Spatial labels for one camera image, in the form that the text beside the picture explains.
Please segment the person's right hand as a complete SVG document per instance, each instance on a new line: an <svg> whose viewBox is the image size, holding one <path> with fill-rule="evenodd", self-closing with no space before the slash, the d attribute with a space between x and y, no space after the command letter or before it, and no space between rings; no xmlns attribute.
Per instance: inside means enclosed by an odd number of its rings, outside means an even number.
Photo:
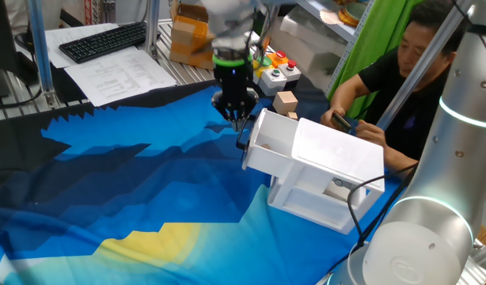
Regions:
<svg viewBox="0 0 486 285"><path fill-rule="evenodd" d="M331 107L327 112L325 112L320 120L320 123L322 125L325 125L326 127L330 128L335 128L335 124L332 122L332 115L336 113L340 116L345 115L345 110L341 107Z"/></svg>

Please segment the person's left hand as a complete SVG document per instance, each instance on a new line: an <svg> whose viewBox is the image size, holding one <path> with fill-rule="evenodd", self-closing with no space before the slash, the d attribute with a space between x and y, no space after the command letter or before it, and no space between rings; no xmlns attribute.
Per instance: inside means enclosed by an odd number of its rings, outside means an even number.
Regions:
<svg viewBox="0 0 486 285"><path fill-rule="evenodd" d="M355 135L360 139L375 143L384 148L387 146L385 132L376 125L367 123L364 120L358 121L358 125L355 128Z"/></svg>

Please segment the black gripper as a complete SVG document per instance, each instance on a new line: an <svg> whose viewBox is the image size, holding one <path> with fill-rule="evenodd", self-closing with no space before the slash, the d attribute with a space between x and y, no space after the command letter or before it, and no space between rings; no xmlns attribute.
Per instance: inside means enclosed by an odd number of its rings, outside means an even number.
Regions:
<svg viewBox="0 0 486 285"><path fill-rule="evenodd" d="M258 103L258 96L247 90L249 69L244 63L216 63L214 72L222 93L212 97L212 105L234 131L240 131Z"/></svg>

